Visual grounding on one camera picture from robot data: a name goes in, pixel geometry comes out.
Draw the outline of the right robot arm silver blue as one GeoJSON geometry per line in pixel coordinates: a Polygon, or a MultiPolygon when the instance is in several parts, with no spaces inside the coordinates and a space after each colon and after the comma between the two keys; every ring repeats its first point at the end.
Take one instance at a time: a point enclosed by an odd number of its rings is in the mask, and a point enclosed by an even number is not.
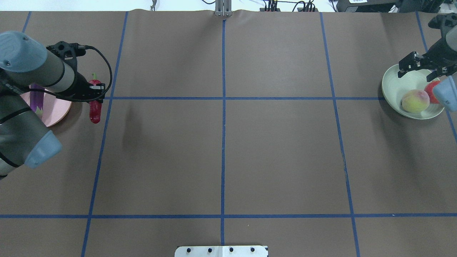
{"type": "Polygon", "coordinates": [[[400,60],[398,78],[402,78],[410,71],[430,70],[427,75],[427,82],[446,76],[447,78],[431,88],[439,104],[449,112],[456,111],[456,23],[447,25],[441,23],[428,23],[428,27],[438,29],[441,38],[436,41],[424,54],[413,51],[400,60]]]}

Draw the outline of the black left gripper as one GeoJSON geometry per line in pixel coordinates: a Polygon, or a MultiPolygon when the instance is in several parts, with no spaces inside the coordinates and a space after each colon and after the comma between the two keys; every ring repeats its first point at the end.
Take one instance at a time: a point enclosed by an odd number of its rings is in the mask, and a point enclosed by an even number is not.
{"type": "Polygon", "coordinates": [[[77,73],[70,90],[71,99],[83,102],[103,102],[105,94],[106,86],[104,83],[97,79],[87,81],[80,73],[77,73]]]}

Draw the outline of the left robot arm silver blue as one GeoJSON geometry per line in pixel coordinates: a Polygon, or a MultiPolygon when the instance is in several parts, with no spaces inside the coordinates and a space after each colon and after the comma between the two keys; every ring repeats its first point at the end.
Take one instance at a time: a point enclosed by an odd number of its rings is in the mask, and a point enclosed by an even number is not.
{"type": "Polygon", "coordinates": [[[20,31],[1,33],[1,179],[20,166],[37,168],[62,150],[23,94],[41,92],[70,102],[103,103],[113,82],[112,68],[97,48],[60,41],[44,46],[20,31]],[[78,57],[94,50],[110,80],[92,84],[78,72],[78,57]]]}

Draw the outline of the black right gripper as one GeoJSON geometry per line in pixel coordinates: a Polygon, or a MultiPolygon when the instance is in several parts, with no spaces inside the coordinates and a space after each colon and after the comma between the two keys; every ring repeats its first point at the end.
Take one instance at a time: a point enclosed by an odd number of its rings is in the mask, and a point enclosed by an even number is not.
{"type": "Polygon", "coordinates": [[[409,53],[398,62],[398,78],[410,71],[430,70],[427,82],[441,76],[450,76],[457,71],[457,52],[444,39],[439,39],[425,54],[409,53]]]}

